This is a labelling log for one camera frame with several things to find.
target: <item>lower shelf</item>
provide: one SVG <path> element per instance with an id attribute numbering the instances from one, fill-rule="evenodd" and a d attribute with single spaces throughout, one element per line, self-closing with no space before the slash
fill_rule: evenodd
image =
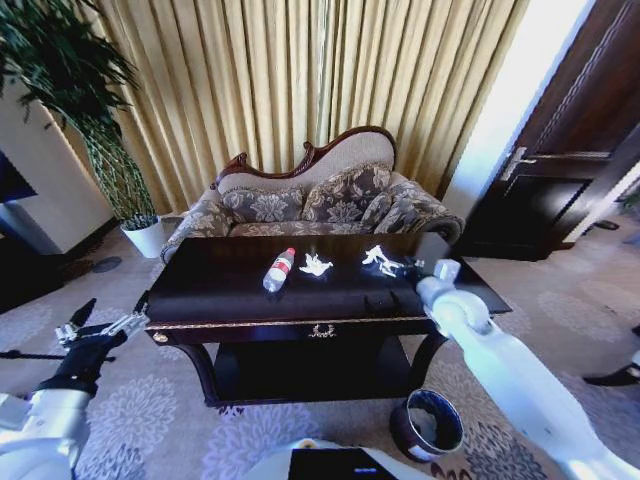
<path id="1" fill-rule="evenodd" d="M 214 378 L 220 404 L 396 398 L 410 365 L 397 337 L 220 345 Z"/>

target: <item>coffee table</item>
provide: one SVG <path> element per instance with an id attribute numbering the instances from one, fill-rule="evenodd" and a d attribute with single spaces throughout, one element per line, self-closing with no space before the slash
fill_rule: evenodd
<path id="1" fill-rule="evenodd" d="M 188 355 L 207 406 L 406 396 L 446 338 L 407 280 L 362 265 L 376 244 L 390 259 L 424 260 L 425 271 L 453 255 L 435 233 L 188 238 L 150 290 L 146 330 Z M 262 278 L 288 247 L 295 265 L 269 294 Z M 334 266 L 321 277 L 300 271 L 307 252 Z M 457 260 L 459 288 L 492 314 L 510 311 Z M 425 334 L 409 363 L 398 335 Z M 220 344 L 215 363 L 206 343 Z"/>

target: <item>floral upholstery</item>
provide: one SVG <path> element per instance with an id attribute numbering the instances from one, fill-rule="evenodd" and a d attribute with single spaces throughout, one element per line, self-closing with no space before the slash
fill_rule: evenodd
<path id="1" fill-rule="evenodd" d="M 369 233 L 359 223 L 328 222 L 280 222 L 280 223 L 239 223 L 229 233 L 231 237 L 269 237 L 277 235 L 347 235 Z"/>
<path id="2" fill-rule="evenodd" d="M 373 232 L 380 220 L 389 212 L 392 203 L 393 197 L 388 192 L 380 192 L 364 211 L 360 225 L 368 232 Z"/>
<path id="3" fill-rule="evenodd" d="M 165 243 L 160 258 L 167 263 L 182 240 L 188 237 L 226 237 L 232 224 L 233 216 L 220 200 L 220 195 L 207 190 Z"/>
<path id="4" fill-rule="evenodd" d="M 366 163 L 332 175 L 311 189 L 302 219 L 345 223 L 362 218 L 371 201 L 389 184 L 391 171 L 382 163 Z"/>
<path id="5" fill-rule="evenodd" d="M 238 223 L 284 222 L 299 220 L 303 191 L 300 187 L 267 191 L 235 188 L 222 196 L 222 202 Z"/>
<path id="6" fill-rule="evenodd" d="M 298 175 L 230 173 L 187 213 L 162 260 L 167 263 L 187 237 L 433 231 L 455 243 L 464 221 L 417 183 L 392 172 L 394 162 L 386 136 L 363 132 Z"/>
<path id="7" fill-rule="evenodd" d="M 450 244 L 455 243 L 464 228 L 464 221 L 451 213 L 416 182 L 397 183 L 388 189 L 393 204 L 374 233 L 439 233 Z"/>

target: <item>door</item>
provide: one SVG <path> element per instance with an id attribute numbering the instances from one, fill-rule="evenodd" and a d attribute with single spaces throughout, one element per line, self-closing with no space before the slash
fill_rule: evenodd
<path id="1" fill-rule="evenodd" d="M 640 157 L 639 122 L 640 2 L 598 0 L 473 212 L 462 252 L 539 260 L 560 248 Z"/>

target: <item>small bin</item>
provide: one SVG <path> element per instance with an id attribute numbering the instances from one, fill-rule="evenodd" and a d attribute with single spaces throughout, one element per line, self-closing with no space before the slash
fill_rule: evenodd
<path id="1" fill-rule="evenodd" d="M 427 441 L 411 421 L 411 409 L 421 409 L 435 417 L 435 439 Z M 456 451 L 464 431 L 455 407 L 437 392 L 414 390 L 391 413 L 391 435 L 398 448 L 411 460 L 426 463 Z"/>

